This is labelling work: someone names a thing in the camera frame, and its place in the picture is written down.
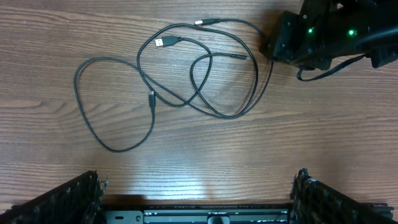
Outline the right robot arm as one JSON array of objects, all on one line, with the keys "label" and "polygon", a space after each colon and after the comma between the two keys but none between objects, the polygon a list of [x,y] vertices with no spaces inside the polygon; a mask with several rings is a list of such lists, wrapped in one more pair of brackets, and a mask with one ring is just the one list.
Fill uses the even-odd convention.
[{"label": "right robot arm", "polygon": [[363,54],[374,68],[397,60],[397,0],[304,0],[284,11],[260,52],[303,70],[328,70],[334,58]]}]

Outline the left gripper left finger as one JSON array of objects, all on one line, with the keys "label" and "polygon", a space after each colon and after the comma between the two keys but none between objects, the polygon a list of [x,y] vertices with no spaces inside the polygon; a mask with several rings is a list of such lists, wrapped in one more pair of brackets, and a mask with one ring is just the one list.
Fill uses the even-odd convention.
[{"label": "left gripper left finger", "polygon": [[3,224],[106,223],[100,212],[108,181],[89,170],[1,214]]}]

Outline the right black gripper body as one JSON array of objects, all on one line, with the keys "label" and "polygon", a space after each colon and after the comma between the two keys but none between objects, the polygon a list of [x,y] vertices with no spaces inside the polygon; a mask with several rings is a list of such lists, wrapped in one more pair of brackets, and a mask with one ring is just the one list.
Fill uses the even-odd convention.
[{"label": "right black gripper body", "polygon": [[302,53],[308,53],[307,50],[300,48],[304,44],[305,36],[314,34],[314,32],[308,32],[307,29],[302,29],[303,26],[299,19],[298,14],[284,11],[278,17],[272,32],[262,38],[259,47],[260,53],[269,60],[292,65],[303,70],[329,70],[331,66],[331,59],[329,58],[292,63],[301,57]]}]

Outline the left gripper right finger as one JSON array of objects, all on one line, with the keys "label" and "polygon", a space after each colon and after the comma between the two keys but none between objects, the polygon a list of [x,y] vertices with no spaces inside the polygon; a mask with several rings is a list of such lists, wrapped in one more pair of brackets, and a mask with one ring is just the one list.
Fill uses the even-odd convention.
[{"label": "left gripper right finger", "polygon": [[311,177],[307,169],[294,177],[290,222],[293,224],[397,224],[386,203],[359,203]]}]

